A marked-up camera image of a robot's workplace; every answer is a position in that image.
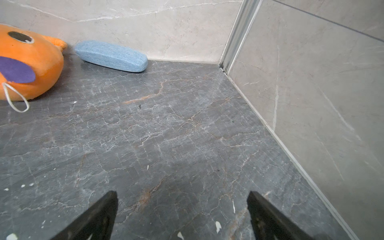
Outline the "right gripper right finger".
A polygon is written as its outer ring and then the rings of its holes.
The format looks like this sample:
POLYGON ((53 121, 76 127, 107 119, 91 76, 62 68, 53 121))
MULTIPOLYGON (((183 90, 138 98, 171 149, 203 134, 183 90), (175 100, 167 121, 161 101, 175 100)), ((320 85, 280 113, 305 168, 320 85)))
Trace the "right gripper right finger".
POLYGON ((249 193, 247 204, 257 240, 313 239, 258 192, 249 193))

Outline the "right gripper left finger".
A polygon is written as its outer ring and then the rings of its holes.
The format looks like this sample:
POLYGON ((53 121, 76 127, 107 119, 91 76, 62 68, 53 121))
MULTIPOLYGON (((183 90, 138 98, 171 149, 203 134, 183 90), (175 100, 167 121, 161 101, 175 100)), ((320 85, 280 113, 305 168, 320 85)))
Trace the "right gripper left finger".
POLYGON ((110 240, 118 204, 117 192, 107 192, 52 240, 110 240))

